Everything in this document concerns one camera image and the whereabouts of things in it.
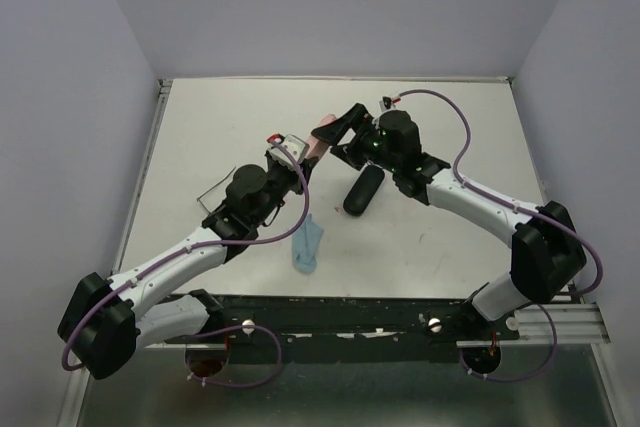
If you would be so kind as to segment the black glasses case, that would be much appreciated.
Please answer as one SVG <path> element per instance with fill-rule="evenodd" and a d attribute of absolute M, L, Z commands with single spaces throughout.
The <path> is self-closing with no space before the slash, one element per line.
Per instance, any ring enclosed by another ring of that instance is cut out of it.
<path fill-rule="evenodd" d="M 385 179 L 385 172 L 375 165 L 366 166 L 343 201 L 343 210 L 352 217 L 364 214 Z"/>

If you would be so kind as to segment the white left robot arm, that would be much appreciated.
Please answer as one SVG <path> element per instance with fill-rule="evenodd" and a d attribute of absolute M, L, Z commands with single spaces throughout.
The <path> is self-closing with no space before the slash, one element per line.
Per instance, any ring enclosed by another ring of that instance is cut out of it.
<path fill-rule="evenodd" d="M 366 107 L 356 104 L 341 117 L 327 116 L 306 140 L 272 135 L 267 165 L 235 169 L 221 204 L 176 246 L 124 273 L 82 278 L 57 330 L 65 343 L 63 369 L 86 368 L 101 380 L 151 344 L 183 336 L 214 340 L 222 319 L 205 295 L 173 302 L 167 296 L 251 246 L 290 239 L 294 262 L 313 259 L 323 231 L 309 212 L 311 174 L 348 130 L 371 121 Z"/>

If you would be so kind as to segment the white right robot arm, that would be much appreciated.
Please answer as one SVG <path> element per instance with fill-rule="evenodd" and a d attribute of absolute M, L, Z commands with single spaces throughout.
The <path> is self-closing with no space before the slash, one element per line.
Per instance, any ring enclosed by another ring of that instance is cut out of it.
<path fill-rule="evenodd" d="M 375 164 L 391 173 L 403 195 L 454 213 L 510 248 L 509 271 L 476 290 L 446 324 L 448 330 L 483 338 L 504 315 L 528 303 L 551 301 L 586 264 L 564 206 L 517 205 L 499 193 L 486 199 L 473 192 L 449 163 L 423 151 L 419 128 L 406 112 L 392 109 L 373 118 L 357 104 L 312 134 L 349 166 Z"/>

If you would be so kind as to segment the aluminium table frame rail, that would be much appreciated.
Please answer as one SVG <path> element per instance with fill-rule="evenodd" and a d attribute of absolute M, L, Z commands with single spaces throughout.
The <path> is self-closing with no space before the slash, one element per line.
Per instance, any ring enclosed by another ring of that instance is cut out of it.
<path fill-rule="evenodd" d="M 127 244 L 133 228 L 136 211 L 140 202 L 147 172 L 151 163 L 156 140 L 161 128 L 162 119 L 166 110 L 167 102 L 173 85 L 173 79 L 160 79 L 158 81 L 159 91 L 155 104 L 154 115 L 151 122 L 149 135 L 147 137 L 142 160 L 138 170 L 136 183 L 133 191 L 129 209 L 127 212 L 126 222 L 120 241 L 117 246 L 114 263 L 110 269 L 110 275 L 118 274 L 121 271 L 124 255 L 126 253 Z"/>

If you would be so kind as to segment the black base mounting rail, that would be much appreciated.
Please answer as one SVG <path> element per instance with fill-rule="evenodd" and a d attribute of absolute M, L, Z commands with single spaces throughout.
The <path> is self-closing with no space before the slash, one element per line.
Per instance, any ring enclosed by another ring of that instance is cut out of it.
<path fill-rule="evenodd" d="M 204 338 L 178 337 L 189 360 L 231 364 L 454 363 L 462 346 L 518 339 L 463 299 L 206 295 Z"/>

